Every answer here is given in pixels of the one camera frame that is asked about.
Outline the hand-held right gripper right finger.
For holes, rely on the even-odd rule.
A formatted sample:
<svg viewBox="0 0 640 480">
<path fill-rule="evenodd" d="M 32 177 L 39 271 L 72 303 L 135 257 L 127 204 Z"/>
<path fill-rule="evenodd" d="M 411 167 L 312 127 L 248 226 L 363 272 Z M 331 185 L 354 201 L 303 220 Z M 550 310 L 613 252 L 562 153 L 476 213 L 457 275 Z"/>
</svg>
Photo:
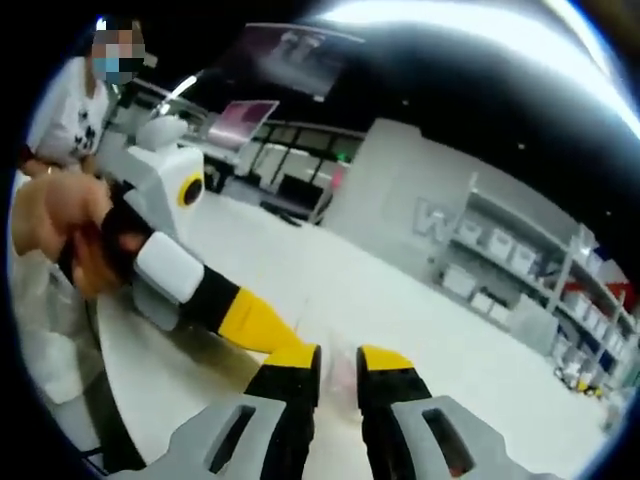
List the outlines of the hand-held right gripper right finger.
<svg viewBox="0 0 640 480">
<path fill-rule="evenodd" d="M 433 396 L 403 355 L 357 349 L 361 432 L 375 479 L 543 479 L 504 437 L 449 396 Z"/>
</svg>

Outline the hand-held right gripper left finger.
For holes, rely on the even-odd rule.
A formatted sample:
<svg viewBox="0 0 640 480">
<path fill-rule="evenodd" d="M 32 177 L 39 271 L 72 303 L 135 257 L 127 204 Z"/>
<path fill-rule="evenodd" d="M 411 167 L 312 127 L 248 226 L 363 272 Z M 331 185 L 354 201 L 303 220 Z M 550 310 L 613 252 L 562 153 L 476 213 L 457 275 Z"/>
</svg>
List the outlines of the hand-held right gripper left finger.
<svg viewBox="0 0 640 480">
<path fill-rule="evenodd" d="M 150 479 L 300 479 L 315 433 L 321 347 L 279 349 L 244 393 L 216 401 L 180 426 Z"/>
</svg>

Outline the person's left hand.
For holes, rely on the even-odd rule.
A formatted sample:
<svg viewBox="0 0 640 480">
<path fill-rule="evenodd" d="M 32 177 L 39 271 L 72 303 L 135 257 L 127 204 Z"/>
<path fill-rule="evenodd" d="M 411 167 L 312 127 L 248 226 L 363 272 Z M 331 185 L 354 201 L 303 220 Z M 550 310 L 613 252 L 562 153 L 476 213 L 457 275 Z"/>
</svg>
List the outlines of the person's left hand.
<svg viewBox="0 0 640 480">
<path fill-rule="evenodd" d="M 10 209 L 10 245 L 16 255 L 38 251 L 59 259 L 72 245 L 71 277 L 85 298 L 121 285 L 100 246 L 99 227 L 112 202 L 107 184 L 81 172 L 56 171 L 24 181 L 15 189 Z"/>
</svg>

